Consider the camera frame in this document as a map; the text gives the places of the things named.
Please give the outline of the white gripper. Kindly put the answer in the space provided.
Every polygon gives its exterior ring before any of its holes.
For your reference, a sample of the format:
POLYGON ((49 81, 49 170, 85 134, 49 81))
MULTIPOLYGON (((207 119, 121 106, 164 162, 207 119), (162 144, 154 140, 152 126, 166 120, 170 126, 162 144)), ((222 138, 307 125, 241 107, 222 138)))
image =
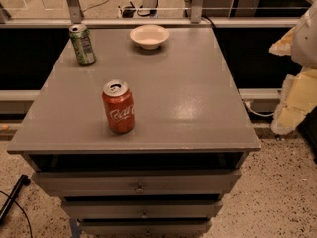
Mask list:
POLYGON ((274 111, 271 130, 286 135, 317 107, 317 0, 295 29, 291 28, 268 51, 277 56, 291 55, 295 63, 304 66, 296 76, 286 76, 274 111))

